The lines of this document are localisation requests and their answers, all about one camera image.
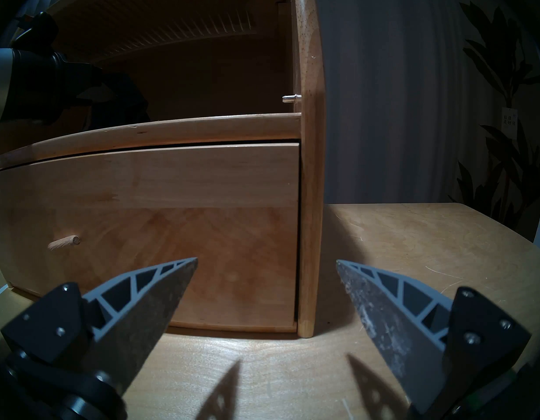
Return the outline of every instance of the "wooden cabinet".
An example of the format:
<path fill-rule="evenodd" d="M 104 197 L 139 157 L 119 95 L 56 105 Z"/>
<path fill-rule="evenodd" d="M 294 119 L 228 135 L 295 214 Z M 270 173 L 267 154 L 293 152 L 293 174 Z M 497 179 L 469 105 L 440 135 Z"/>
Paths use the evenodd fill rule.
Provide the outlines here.
<path fill-rule="evenodd" d="M 80 108 L 0 125 L 8 282 L 86 291 L 197 256 L 171 324 L 310 337 L 324 183 L 314 0 L 60 0 L 50 13 L 55 47 L 128 73 L 152 122 L 85 131 Z M 47 249 L 69 235 L 81 243 Z"/>

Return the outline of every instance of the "shelf slats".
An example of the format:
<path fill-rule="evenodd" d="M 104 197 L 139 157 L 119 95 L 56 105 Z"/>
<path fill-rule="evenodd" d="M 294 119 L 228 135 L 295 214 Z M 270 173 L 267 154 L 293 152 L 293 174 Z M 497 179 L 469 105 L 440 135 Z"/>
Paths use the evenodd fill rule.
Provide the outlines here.
<path fill-rule="evenodd" d="M 255 33 L 249 0 L 60 0 L 56 48 L 100 62 L 158 45 Z"/>

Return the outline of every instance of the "table surface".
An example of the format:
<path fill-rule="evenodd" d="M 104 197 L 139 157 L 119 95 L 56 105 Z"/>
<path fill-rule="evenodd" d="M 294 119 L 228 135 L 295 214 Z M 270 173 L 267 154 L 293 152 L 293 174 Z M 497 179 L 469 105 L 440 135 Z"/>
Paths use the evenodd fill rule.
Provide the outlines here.
<path fill-rule="evenodd" d="M 540 249 L 532 243 L 456 203 L 331 205 L 315 336 L 170 328 L 124 395 L 129 418 L 403 418 L 407 399 L 362 329 L 336 259 L 403 273 L 450 298 L 473 287 L 533 333 L 517 366 L 540 350 Z M 0 294 L 0 328 L 29 304 L 11 289 Z M 0 336 L 0 357 L 6 352 Z"/>

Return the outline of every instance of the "gray curtain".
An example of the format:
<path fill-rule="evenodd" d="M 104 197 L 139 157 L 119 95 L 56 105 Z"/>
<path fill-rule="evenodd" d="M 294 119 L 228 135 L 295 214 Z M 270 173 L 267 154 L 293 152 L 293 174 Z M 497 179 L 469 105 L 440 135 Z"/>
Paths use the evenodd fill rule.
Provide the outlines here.
<path fill-rule="evenodd" d="M 504 100 L 463 53 L 465 39 L 482 41 L 459 6 L 469 1 L 490 19 L 496 6 L 513 16 L 502 0 L 317 0 L 327 203 L 460 200 L 457 160 L 474 186 L 484 182 L 488 154 L 479 124 L 499 127 Z M 533 74 L 540 73 L 524 37 Z M 519 117 L 532 129 L 540 117 L 530 109 L 540 106 L 528 93 L 521 101 L 521 90 L 540 89 L 521 88 L 517 96 Z"/>

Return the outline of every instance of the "drawer front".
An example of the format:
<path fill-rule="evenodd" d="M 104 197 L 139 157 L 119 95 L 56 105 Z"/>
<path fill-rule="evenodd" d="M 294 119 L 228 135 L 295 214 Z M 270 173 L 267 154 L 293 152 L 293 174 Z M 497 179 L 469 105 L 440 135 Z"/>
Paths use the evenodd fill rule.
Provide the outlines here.
<path fill-rule="evenodd" d="M 0 268 L 43 295 L 197 256 L 172 323 L 295 330 L 297 143 L 101 153 L 0 171 Z M 69 235 L 79 245 L 48 250 Z"/>

